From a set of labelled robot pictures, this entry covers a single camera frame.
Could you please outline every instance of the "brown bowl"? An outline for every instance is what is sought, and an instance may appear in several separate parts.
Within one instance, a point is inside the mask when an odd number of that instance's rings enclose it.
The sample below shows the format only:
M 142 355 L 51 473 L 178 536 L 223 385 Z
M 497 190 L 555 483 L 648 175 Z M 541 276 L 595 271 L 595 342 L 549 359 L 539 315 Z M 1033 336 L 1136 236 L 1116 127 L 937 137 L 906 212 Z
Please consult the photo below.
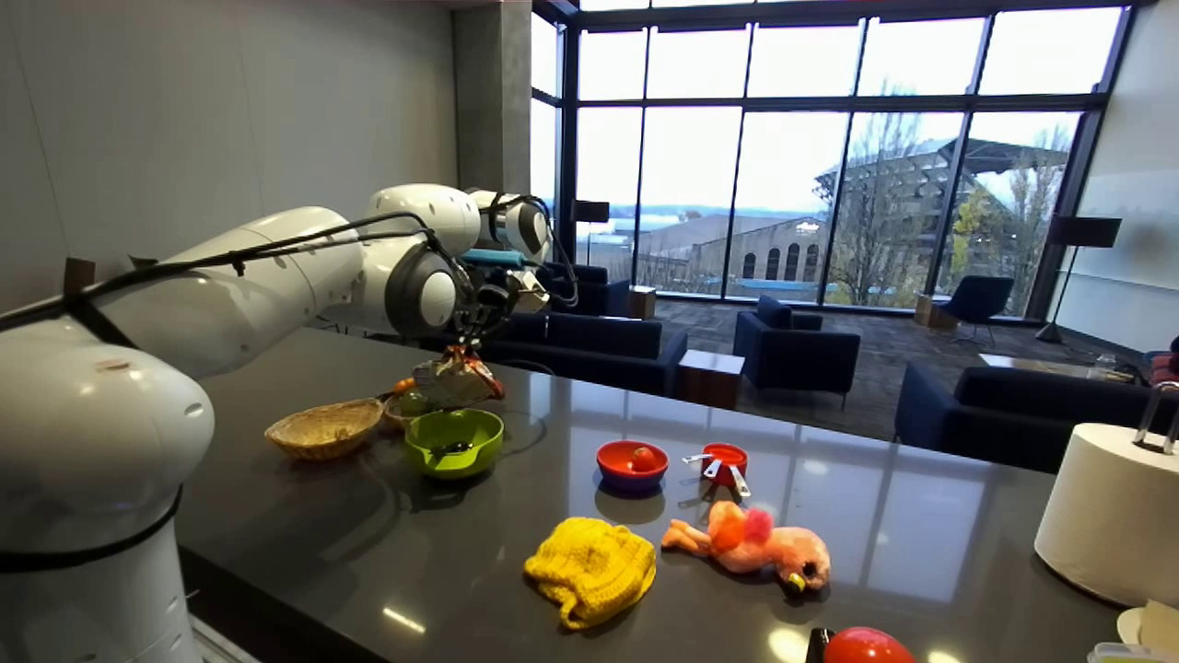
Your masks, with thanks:
M 266 440 L 295 466 L 328 466 L 358 454 L 384 428 L 384 403 L 328 403 L 266 428 Z

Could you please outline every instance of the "dark countertop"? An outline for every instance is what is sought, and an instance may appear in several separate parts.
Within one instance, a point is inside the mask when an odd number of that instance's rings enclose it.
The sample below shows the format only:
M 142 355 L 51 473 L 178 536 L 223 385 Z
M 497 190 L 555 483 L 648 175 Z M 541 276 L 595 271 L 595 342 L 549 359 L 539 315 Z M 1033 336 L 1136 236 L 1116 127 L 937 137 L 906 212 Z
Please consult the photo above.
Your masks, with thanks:
M 323 473 L 292 473 L 261 440 L 295 409 L 376 396 L 428 359 L 297 331 L 253 366 L 207 381 L 217 440 L 183 489 L 178 532 L 186 563 L 200 563 L 195 595 L 212 597 L 209 580 L 234 581 L 234 600 L 217 607 L 222 627 L 252 618 L 227 616 L 233 603 L 253 603 L 253 634 L 285 632 L 266 616 L 292 611 L 349 645 L 338 660 L 505 663 L 802 663 L 796 645 L 810 627 L 851 622 L 963 663 L 1082 660 L 1090 645 L 1116 643 L 1116 607 L 1033 558 L 1049 493 L 1049 476 L 1035 473 L 517 370 L 497 370 L 509 403 L 491 406 L 509 422 L 509 457 L 466 489 L 423 489 L 393 440 Z M 658 499 L 595 493 L 594 454 L 610 440 L 668 450 Z M 828 541 L 828 595 L 788 603 L 774 581 L 658 553 L 658 580 L 626 618 L 595 638 L 562 634 L 555 607 L 524 581 L 524 559 L 575 511 L 631 525 L 648 541 L 670 516 L 701 525 L 705 500 L 680 457 L 712 440 L 751 454 L 754 500 Z

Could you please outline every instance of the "chair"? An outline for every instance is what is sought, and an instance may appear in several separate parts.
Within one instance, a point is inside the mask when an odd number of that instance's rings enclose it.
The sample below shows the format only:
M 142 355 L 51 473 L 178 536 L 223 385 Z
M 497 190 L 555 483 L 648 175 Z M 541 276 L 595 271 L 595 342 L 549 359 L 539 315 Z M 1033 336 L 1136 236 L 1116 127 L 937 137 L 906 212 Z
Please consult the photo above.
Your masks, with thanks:
M 595 316 L 621 316 L 626 315 L 626 294 L 631 279 L 606 279 L 606 271 L 600 266 L 575 266 L 579 279 L 579 308 L 575 315 L 595 315 Z
M 986 324 L 1006 310 L 1009 290 L 1009 276 L 963 276 L 952 301 L 937 301 L 937 315 L 952 315 L 963 324 Z
M 856 385 L 857 336 L 826 331 L 821 316 L 762 321 L 740 310 L 732 355 L 744 359 L 744 381 L 759 391 L 828 391 L 844 396 Z

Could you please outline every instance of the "white paper towel roll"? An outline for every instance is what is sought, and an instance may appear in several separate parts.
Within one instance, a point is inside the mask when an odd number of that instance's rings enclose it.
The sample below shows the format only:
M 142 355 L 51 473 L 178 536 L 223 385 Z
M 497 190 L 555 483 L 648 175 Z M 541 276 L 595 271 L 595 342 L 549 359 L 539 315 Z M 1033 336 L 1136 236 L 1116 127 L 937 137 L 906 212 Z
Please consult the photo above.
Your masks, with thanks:
M 1179 600 L 1179 457 L 1078 425 L 1035 532 L 1045 567 L 1112 603 Z

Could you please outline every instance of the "red apple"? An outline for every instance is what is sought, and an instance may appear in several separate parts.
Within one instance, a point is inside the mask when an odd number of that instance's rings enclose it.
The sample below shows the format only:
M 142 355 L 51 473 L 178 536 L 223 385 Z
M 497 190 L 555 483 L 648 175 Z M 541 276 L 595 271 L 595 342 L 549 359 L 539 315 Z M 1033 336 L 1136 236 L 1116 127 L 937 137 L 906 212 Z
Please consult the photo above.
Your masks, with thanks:
M 648 448 L 637 448 L 637 450 L 631 454 L 631 467 L 635 467 L 635 473 L 656 473 L 656 467 L 658 467 L 658 454 L 648 450 Z
M 917 663 L 917 655 L 884 632 L 848 627 L 826 645 L 826 663 Z

